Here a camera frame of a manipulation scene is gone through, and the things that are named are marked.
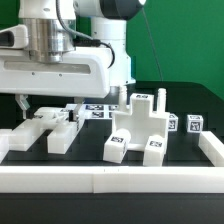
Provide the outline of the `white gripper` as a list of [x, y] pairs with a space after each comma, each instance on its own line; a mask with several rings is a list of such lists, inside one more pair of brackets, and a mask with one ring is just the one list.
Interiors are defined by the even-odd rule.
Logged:
[[77, 47], [55, 64], [31, 61], [23, 50], [0, 49], [0, 93], [16, 94], [23, 118], [29, 109], [27, 95], [75, 97], [69, 121], [81, 125], [82, 97], [104, 98], [109, 93], [110, 63], [108, 48]]

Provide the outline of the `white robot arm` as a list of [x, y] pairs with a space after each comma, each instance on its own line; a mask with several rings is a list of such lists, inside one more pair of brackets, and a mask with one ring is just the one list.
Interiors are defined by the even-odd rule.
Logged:
[[27, 110], [29, 95], [80, 105], [131, 83], [126, 24], [145, 2], [20, 0], [20, 23], [0, 30], [0, 93]]

